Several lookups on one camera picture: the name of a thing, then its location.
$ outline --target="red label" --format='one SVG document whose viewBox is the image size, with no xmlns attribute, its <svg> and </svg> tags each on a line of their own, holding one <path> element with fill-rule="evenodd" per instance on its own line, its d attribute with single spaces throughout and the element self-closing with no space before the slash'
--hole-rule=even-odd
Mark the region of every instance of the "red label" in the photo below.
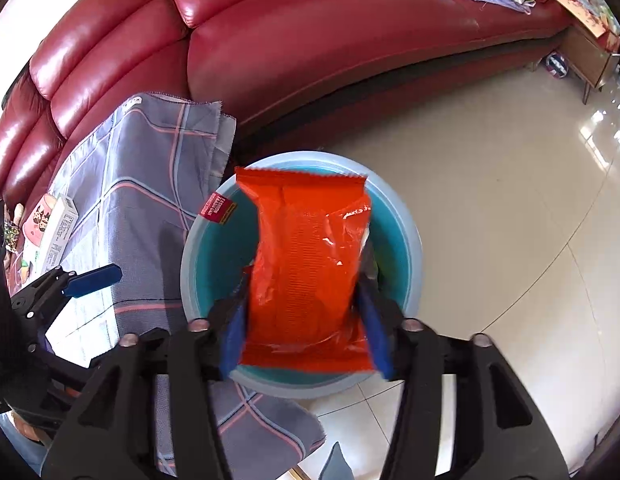
<svg viewBox="0 0 620 480">
<path fill-rule="evenodd" d="M 219 195 L 216 191 L 210 195 L 205 205 L 201 209 L 199 215 L 209 220 L 210 222 L 216 222 L 218 224 L 225 224 L 227 219 L 232 214 L 232 211 L 236 208 L 236 203 L 232 202 L 229 198 Z"/>
</svg>

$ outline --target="screw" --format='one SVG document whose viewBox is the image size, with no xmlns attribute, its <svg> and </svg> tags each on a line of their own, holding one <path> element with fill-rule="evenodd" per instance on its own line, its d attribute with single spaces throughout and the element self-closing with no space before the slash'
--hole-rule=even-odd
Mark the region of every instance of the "screw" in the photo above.
<svg viewBox="0 0 620 480">
<path fill-rule="evenodd" d="M 404 319 L 401 326 L 407 332 L 421 332 L 421 330 L 423 330 L 423 325 L 421 324 L 421 321 L 411 317 Z"/>
<path fill-rule="evenodd" d="M 474 334 L 472 336 L 472 342 L 481 348 L 488 348 L 488 346 L 492 346 L 492 339 L 485 334 Z"/>
<path fill-rule="evenodd" d="M 205 332 L 208 328 L 210 328 L 210 322 L 203 318 L 193 319 L 187 324 L 190 332 Z"/>
<path fill-rule="evenodd" d="M 139 336 L 136 334 L 125 334 L 118 340 L 119 346 L 130 347 L 135 346 L 139 342 Z"/>
</svg>

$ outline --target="red leather sofa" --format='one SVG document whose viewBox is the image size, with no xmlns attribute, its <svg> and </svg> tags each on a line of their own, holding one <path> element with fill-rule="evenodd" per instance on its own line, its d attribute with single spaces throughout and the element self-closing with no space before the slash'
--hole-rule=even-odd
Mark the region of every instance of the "red leather sofa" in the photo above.
<svg viewBox="0 0 620 480">
<path fill-rule="evenodd" d="M 238 163 L 325 146 L 550 52 L 570 18 L 537 2 L 527 16 L 472 0 L 80 0 L 8 99 L 0 197 L 27 214 L 72 148 L 141 91 L 222 100 Z"/>
</svg>

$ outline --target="gray checkered cloth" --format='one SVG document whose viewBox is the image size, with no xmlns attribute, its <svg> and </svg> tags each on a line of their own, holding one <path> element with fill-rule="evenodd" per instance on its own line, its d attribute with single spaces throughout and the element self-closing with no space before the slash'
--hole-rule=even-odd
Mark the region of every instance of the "gray checkered cloth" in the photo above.
<svg viewBox="0 0 620 480">
<path fill-rule="evenodd" d="M 72 300 L 47 333 L 54 352 L 87 366 L 125 333 L 182 328 L 180 269 L 193 221 L 219 186 L 236 121 L 220 103 L 138 94 L 81 142 L 50 184 L 79 218 L 61 265 L 85 272 L 118 264 L 116 285 Z M 273 480 L 324 441 L 315 416 L 290 400 L 225 381 L 212 387 L 235 480 Z M 156 383 L 157 463 L 175 474 L 168 378 Z"/>
</svg>

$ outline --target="small bag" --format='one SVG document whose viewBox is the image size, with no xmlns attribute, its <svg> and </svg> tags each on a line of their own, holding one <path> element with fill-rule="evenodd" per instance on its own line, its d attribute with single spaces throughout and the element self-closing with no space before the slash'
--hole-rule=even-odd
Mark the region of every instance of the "small bag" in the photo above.
<svg viewBox="0 0 620 480">
<path fill-rule="evenodd" d="M 259 213 L 241 363 L 372 370 L 352 308 L 371 212 L 365 177 L 245 168 L 236 176 Z"/>
</svg>

